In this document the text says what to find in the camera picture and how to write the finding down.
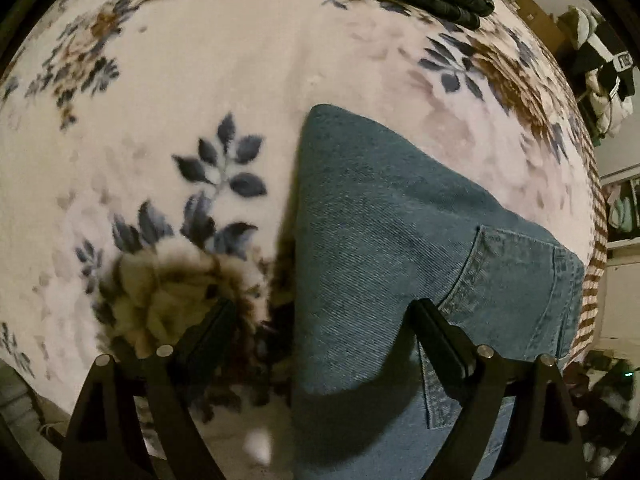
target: jeans back pocket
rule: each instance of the jeans back pocket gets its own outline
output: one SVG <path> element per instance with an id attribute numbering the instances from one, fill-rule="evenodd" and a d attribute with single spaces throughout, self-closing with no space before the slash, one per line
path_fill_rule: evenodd
<path id="1" fill-rule="evenodd" d="M 575 334 L 583 277 L 578 257 L 561 245 L 481 226 L 458 280 L 438 309 L 474 344 L 487 344 L 503 357 L 533 360 L 548 353 L 561 358 Z M 420 357 L 428 427 L 452 426 L 460 405 L 447 397 L 422 348 Z M 503 402 L 501 418 L 511 404 Z M 502 436 L 492 436 L 486 454 L 500 445 Z"/>

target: denim fabric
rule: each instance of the denim fabric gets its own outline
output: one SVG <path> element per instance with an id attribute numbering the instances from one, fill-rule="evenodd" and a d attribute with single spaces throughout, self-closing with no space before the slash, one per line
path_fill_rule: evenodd
<path id="1" fill-rule="evenodd" d="M 299 183 L 295 476 L 421 478 L 458 407 L 403 322 L 409 302 L 430 298 L 506 357 L 560 357 L 575 333 L 582 264 L 483 188 L 337 107 L 311 110 Z"/>

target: jeans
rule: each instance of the jeans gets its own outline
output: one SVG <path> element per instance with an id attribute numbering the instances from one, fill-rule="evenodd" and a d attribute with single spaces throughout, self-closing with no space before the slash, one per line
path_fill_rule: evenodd
<path id="1" fill-rule="evenodd" d="M 297 480 L 422 477 L 459 412 L 404 322 L 429 298 L 475 344 L 569 350 L 584 269 L 548 231 L 389 129 L 314 107 L 296 226 Z M 478 470 L 504 439 L 505 400 Z"/>

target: wall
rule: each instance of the wall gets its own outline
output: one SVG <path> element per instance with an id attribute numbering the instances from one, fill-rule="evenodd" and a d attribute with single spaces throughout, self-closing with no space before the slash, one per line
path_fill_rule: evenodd
<path id="1" fill-rule="evenodd" d="M 569 5 L 594 9 L 588 0 L 535 0 L 547 13 L 559 15 Z M 595 150 L 600 175 L 607 175 L 635 164 L 640 164 L 640 71 L 634 69 L 634 82 L 638 92 L 632 97 L 635 113 L 626 118 L 615 138 L 607 137 Z"/>

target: bed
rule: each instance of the bed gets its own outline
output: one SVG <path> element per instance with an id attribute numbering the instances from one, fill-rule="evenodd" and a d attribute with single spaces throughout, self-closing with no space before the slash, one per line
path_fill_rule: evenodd
<path id="1" fill-rule="evenodd" d="M 143 356 L 198 321 L 206 303 L 182 308 L 193 287 L 290 335 L 296 149 L 320 103 L 392 129 L 573 251 L 580 358 L 606 261 L 593 148 L 551 54 L 494 1 L 472 32 L 397 0 L 57 0 L 0 80 L 0 358 L 70 413 L 112 337 Z M 211 265 L 213 282 L 190 278 Z M 174 292 L 146 326 L 135 305 L 159 268 Z M 266 385 L 230 374 L 232 395 L 194 407 L 229 479 L 289 474 L 284 347 Z"/>

